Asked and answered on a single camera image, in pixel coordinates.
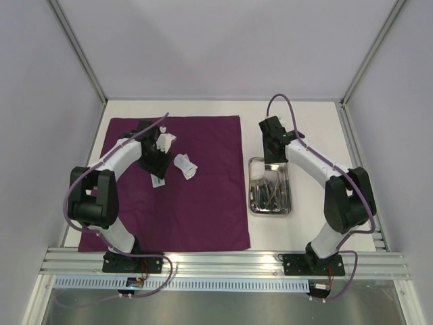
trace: purple cable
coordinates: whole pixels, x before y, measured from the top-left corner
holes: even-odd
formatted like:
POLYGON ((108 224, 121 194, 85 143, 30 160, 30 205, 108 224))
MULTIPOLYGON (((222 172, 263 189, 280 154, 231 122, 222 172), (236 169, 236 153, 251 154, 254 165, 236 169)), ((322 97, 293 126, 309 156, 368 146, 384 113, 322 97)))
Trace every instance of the purple cable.
MULTIPOLYGON (((65 218, 65 220, 66 220, 66 223, 72 228, 72 229, 75 229, 75 230, 77 230, 77 231, 79 231, 79 232, 85 232, 85 233, 94 233, 94 234, 96 234, 97 236, 99 236, 101 239, 102 239, 102 241, 108 246, 108 247, 110 247, 113 251, 116 251, 118 254, 121 254, 121 255, 124 255, 124 256, 128 256, 128 257, 143 257, 143 258, 147 258, 147 257, 158 257, 158 258, 163 258, 163 259, 165 259, 165 260, 167 260, 169 263, 170 263, 170 272, 169 272, 169 274, 168 274, 168 277, 167 277, 167 279, 164 281, 164 283, 163 284, 161 284, 158 288, 156 288, 156 289, 154 289, 154 290, 152 290, 152 291, 149 291, 149 292, 147 292, 147 293, 143 293, 143 294, 141 294, 141 295, 134 295, 134 296, 131 296, 132 298, 142 298, 142 297, 148 297, 148 296, 151 296, 151 295, 154 295, 155 293, 158 293, 158 292, 160 292, 167 284, 168 284, 168 281, 170 281, 170 279, 171 279, 171 277, 172 277, 172 275, 173 275, 173 263, 172 263, 172 261, 167 257, 167 256, 164 256, 164 255, 148 255, 148 254, 144 254, 144 255, 141 255, 141 254, 130 254, 130 253, 126 253, 126 252, 122 252, 122 251, 120 251, 119 249, 117 249, 116 247, 113 247, 105 238, 104 238, 104 236, 102 236, 102 234, 100 233, 100 232, 98 232, 98 231, 96 231, 96 230, 90 230, 89 228, 87 228, 87 227, 84 227, 83 226, 83 228, 80 228, 80 227, 77 227, 77 226, 75 226, 74 224, 73 224, 73 222, 71 221, 71 219, 69 218, 69 216, 68 216, 68 200, 69 200, 69 197, 70 197, 70 195, 71 195, 71 193, 72 193, 72 191, 75 189, 75 187, 78 185, 78 183, 80 183, 88 174, 90 174, 92 171, 94 171, 96 168, 99 168, 99 167, 101 167, 103 164, 105 164, 105 162, 108 160, 108 159, 110 159, 119 149, 121 149, 124 145, 126 145, 126 144, 128 144, 129 142, 131 142, 131 141, 133 141, 134 139, 136 139, 137 137, 139 137, 139 136, 141 136, 142 134, 144 134, 145 132, 147 132, 147 131, 149 131, 152 127, 154 127, 154 126, 156 126, 156 125, 158 125, 158 124, 160 124, 162 121, 164 121, 166 118, 167 118, 167 116, 168 116, 168 113, 166 113, 163 117, 161 117, 159 120, 157 120, 155 123, 153 123, 153 124, 151 124, 149 127, 146 127, 144 130, 142 130, 142 131, 140 131, 139 133, 137 133, 137 134, 135 134, 133 137, 130 137, 129 139, 127 139, 127 140, 125 140, 124 142, 122 142, 121 144, 119 144, 119 145, 117 145, 116 147, 114 147, 108 154, 107 154, 107 156, 103 159, 103 160, 101 160, 101 161, 99 161, 96 165, 94 165, 94 166, 92 166, 91 168, 89 168, 89 169, 87 169, 82 175, 80 175, 75 181, 74 181, 74 183, 72 183, 72 185, 70 186, 70 188, 69 188, 69 190, 67 191, 67 193, 66 193, 66 195, 65 195, 65 199, 64 199, 64 201, 63 201, 63 216, 64 216, 64 218, 65 218)), ((56 304, 56 305, 58 305, 58 306, 60 306, 60 307, 63 307, 63 308, 68 308, 68 309, 77 309, 77 308, 84 308, 84 307, 90 307, 90 306, 93 306, 93 305, 96 305, 96 304, 98 304, 98 303, 103 303, 103 302, 105 302, 105 301, 109 301, 109 300, 111 300, 111 299, 114 299, 114 298, 118 298, 119 296, 118 295, 113 295, 113 296, 109 296, 109 297, 106 297, 106 298, 103 298, 103 299, 101 299, 101 300, 99 300, 99 301, 95 301, 95 302, 93 302, 93 303, 88 303, 88 304, 85 304, 85 305, 78 305, 78 306, 67 306, 67 305, 63 305, 63 304, 61 304, 56 298, 57 298, 57 295, 54 297, 54 303, 56 304)))
MULTIPOLYGON (((358 188, 358 186, 356 185, 356 183, 337 165, 333 164, 331 161, 329 161, 328 159, 326 159, 326 157, 322 156, 320 153, 318 153, 316 150, 314 150, 312 147, 307 146, 307 144, 304 142, 304 140, 302 140, 302 138, 299 135, 298 132, 298 127, 296 125, 296 119, 295 119, 295 114, 293 111, 293 107, 292 107, 292 103, 290 102, 289 98, 284 95, 283 93, 278 93, 276 95, 274 95, 271 100, 268 103, 268 108, 266 110, 266 116, 269 116, 269 110, 271 108, 271 104, 272 102, 275 100, 275 98, 277 97, 282 97, 286 100, 289 109, 290 109, 290 115, 292 116, 292 122, 293 122, 293 129, 295 131, 295 136, 296 139, 308 150, 310 150, 317 158, 319 158, 320 160, 322 160, 325 164, 327 164, 328 166, 332 167, 333 169, 337 170, 337 172, 339 172, 340 174, 343 175, 343 177, 347 180, 347 182, 352 186, 353 190, 355 191, 355 193, 358 195, 358 197, 361 199, 361 202, 364 205, 365 210, 367 211, 367 215, 368 215, 368 219, 370 220, 370 224, 371 224, 371 229, 370 230, 354 230, 352 232, 347 233, 347 235, 341 240, 341 242, 337 245, 336 250, 338 251, 341 246, 343 246, 343 244, 350 238, 350 236, 352 236, 353 234, 372 234, 374 233, 375 230, 375 221, 374 221, 374 217, 373 217, 373 213, 371 212, 370 206, 368 205, 367 200, 365 199, 364 195, 362 194, 361 190, 358 188)), ((358 254, 355 251, 340 251, 339 253, 352 253, 355 254, 355 263, 353 265, 353 271, 352 271, 352 275, 350 276, 350 279, 347 283, 347 285, 344 287, 344 289, 335 297, 326 299, 326 301, 335 301, 336 299, 340 298, 342 295, 344 295, 344 293, 346 293, 346 291, 349 289, 350 285, 353 282, 353 278, 355 276, 355 272, 357 270, 357 266, 358 266, 358 254)))

